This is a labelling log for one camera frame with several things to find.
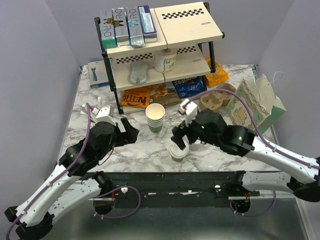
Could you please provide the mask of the single green paper cup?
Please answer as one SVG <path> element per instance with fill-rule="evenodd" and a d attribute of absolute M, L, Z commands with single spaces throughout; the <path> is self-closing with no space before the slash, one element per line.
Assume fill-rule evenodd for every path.
<path fill-rule="evenodd" d="M 175 143 L 169 148 L 171 159 L 176 162 L 181 162 L 189 153 L 189 145 L 185 143 L 185 148 L 181 150 Z"/>

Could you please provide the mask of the stack of green paper cups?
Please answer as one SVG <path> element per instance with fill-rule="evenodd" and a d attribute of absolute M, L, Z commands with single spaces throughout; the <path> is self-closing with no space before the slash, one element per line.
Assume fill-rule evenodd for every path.
<path fill-rule="evenodd" d="M 145 109 L 148 127 L 154 134 L 161 132 L 165 118 L 165 108 L 159 103 L 152 103 Z"/>

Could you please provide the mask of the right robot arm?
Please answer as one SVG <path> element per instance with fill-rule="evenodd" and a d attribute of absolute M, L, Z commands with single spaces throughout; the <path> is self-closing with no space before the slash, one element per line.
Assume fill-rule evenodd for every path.
<path fill-rule="evenodd" d="M 270 143 L 244 126 L 228 125 L 219 113 L 210 109 L 188 110 L 182 106 L 178 112 L 185 120 L 172 129 L 171 140 L 181 150 L 186 147 L 183 137 L 187 137 L 190 144 L 201 141 L 229 155 L 251 158 L 278 169 L 277 172 L 245 172 L 242 178 L 230 183 L 234 195 L 270 190 L 292 193 L 307 202 L 319 202 L 319 158 L 303 156 Z"/>

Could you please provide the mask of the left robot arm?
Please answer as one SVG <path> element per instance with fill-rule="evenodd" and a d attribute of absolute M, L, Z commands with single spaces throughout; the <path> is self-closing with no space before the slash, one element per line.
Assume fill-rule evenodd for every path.
<path fill-rule="evenodd" d="M 111 179 L 102 171 L 96 172 L 92 183 L 73 193 L 63 195 L 73 183 L 96 167 L 116 147 L 134 144 L 139 130 L 127 118 L 121 118 L 125 131 L 117 123 L 100 121 L 87 126 L 85 138 L 67 148 L 46 181 L 23 204 L 8 207 L 4 214 L 12 223 L 10 230 L 21 240 L 40 240 L 53 228 L 54 220 L 68 208 L 91 197 L 107 197 L 113 190 Z"/>

